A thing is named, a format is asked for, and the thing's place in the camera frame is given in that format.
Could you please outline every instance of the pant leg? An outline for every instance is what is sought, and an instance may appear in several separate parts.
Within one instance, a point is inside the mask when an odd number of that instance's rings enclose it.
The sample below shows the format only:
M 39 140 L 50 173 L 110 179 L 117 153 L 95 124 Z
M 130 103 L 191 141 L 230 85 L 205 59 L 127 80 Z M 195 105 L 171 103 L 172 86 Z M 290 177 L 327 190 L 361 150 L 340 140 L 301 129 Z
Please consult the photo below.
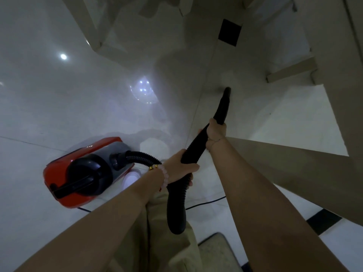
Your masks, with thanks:
M 144 208 L 111 259 L 107 272 L 148 270 L 148 227 Z
M 146 205 L 149 225 L 150 272 L 202 271 L 198 244 L 187 222 L 180 235 L 170 232 L 166 219 L 168 192 L 163 190 Z

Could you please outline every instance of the vacuum hose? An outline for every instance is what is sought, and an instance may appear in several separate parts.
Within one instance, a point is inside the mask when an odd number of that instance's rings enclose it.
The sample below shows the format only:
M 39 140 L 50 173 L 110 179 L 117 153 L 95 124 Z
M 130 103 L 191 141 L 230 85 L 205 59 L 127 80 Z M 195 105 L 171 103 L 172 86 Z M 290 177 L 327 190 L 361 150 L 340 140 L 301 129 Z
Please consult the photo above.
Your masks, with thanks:
M 223 96 L 219 102 L 218 109 L 214 115 L 214 119 L 218 124 L 222 125 L 227 116 L 229 107 L 230 88 L 227 87 L 224 90 Z M 204 150 L 206 149 L 206 142 L 208 136 L 206 129 L 209 124 L 197 135 L 193 142 L 189 145 L 188 149 L 181 157 L 181 162 L 184 164 L 197 163 Z M 151 155 L 141 153 L 138 151 L 127 151 L 123 154 L 118 154 L 115 157 L 115 167 L 123 167 L 123 163 L 140 163 L 146 166 L 152 166 L 153 164 L 161 164 L 159 160 Z M 184 232 L 187 220 L 185 214 L 185 194 L 187 192 L 188 183 L 190 181 L 191 174 L 188 174 L 178 181 L 170 183 L 167 186 L 169 191 L 168 204 L 167 204 L 167 221 L 169 229 L 172 233 L 179 235 Z

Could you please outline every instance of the vacuum cleaner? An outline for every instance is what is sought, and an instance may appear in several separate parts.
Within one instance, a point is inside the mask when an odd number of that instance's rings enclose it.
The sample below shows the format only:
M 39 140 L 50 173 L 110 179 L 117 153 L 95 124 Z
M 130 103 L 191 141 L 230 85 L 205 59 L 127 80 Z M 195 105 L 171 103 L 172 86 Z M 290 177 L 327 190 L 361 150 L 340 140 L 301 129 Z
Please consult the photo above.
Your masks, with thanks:
M 214 119 L 223 124 L 229 107 L 231 89 L 225 88 Z M 197 135 L 184 152 L 181 162 L 197 163 L 206 149 L 206 129 Z M 127 174 L 135 163 L 146 166 L 161 164 L 151 155 L 131 151 L 120 137 L 103 138 L 50 162 L 43 171 L 45 185 L 53 197 L 67 208 L 78 208 L 102 194 L 114 182 Z M 167 222 L 172 233 L 178 235 L 186 227 L 185 195 L 191 174 L 167 186 Z

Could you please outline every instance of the person's right arm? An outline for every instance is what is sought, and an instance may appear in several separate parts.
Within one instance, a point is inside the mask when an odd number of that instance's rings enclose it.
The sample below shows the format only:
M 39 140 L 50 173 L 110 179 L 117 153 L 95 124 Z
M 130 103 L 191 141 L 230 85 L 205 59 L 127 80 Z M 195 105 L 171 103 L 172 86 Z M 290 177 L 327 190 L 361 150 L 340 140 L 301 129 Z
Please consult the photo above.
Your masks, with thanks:
M 249 165 L 209 121 L 206 148 L 254 272 L 347 271 L 290 201 Z

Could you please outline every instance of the bracelet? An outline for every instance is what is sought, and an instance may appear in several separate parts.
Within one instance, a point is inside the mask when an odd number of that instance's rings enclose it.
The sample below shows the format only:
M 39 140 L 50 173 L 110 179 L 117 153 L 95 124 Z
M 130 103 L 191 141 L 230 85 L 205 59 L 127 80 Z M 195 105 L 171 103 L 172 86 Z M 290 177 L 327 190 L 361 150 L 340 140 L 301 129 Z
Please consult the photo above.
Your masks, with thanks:
M 211 152 L 211 148 L 212 148 L 212 146 L 214 145 L 214 144 L 216 144 L 218 141 L 220 141 L 220 140 L 222 140 L 222 139 L 224 139 L 225 138 L 225 136 L 222 136 L 220 139 L 218 139 L 218 140 L 213 140 L 213 139 L 209 139 L 208 138 L 208 140 L 211 140 L 211 141 L 214 141 L 214 143 L 209 147 L 209 150 L 208 150 L 208 152 Z
M 159 192 L 161 192 L 162 189 L 164 189 L 166 186 L 168 186 L 168 183 L 169 183 L 169 175 L 165 169 L 165 167 L 162 165 L 162 164 L 154 164 L 152 166 L 149 167 L 149 171 L 150 170 L 153 170 L 153 169 L 160 169 L 163 174 L 164 174 L 164 183 L 163 185 L 161 186 Z

